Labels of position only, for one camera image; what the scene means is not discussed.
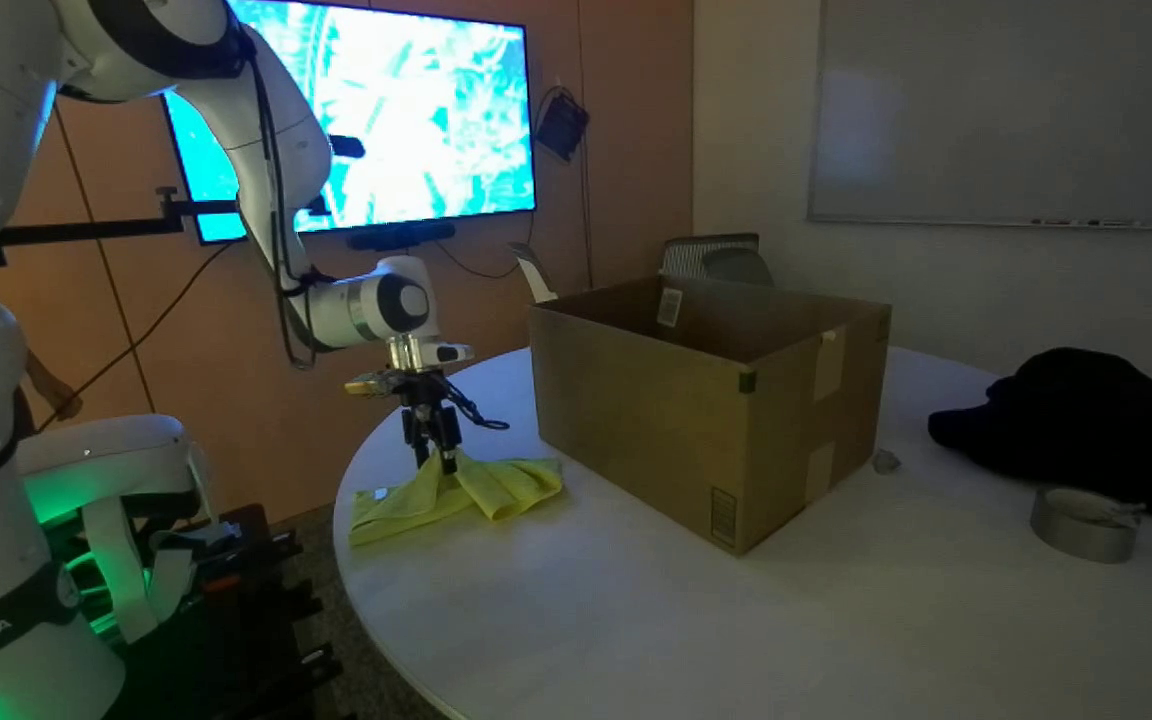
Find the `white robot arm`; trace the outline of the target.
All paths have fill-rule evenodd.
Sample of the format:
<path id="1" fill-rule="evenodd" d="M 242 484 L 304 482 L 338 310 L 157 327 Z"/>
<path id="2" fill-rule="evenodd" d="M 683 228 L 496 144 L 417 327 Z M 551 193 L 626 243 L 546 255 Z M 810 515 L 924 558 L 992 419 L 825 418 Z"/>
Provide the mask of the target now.
<path id="1" fill-rule="evenodd" d="M 338 279 L 300 261 L 291 218 L 329 179 L 329 138 L 226 0 L 0 0 L 0 234 L 64 95 L 129 104 L 161 94 L 178 94 L 226 152 L 240 221 L 308 346 L 380 342 L 399 372 L 428 372 L 450 354 L 421 261 Z M 104 720 L 124 666 L 64 599 L 64 574 L 28 507 L 23 377 L 16 289 L 0 279 L 0 720 Z"/>

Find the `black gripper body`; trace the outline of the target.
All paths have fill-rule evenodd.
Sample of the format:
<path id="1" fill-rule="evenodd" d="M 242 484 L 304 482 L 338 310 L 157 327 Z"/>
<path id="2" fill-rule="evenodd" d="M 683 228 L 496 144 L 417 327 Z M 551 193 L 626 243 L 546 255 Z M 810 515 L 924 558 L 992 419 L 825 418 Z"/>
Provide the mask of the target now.
<path id="1" fill-rule="evenodd" d="M 460 425 L 487 425 L 487 418 L 438 367 L 399 372 L 394 396 L 404 443 L 413 450 L 413 455 L 450 475 L 460 452 Z"/>

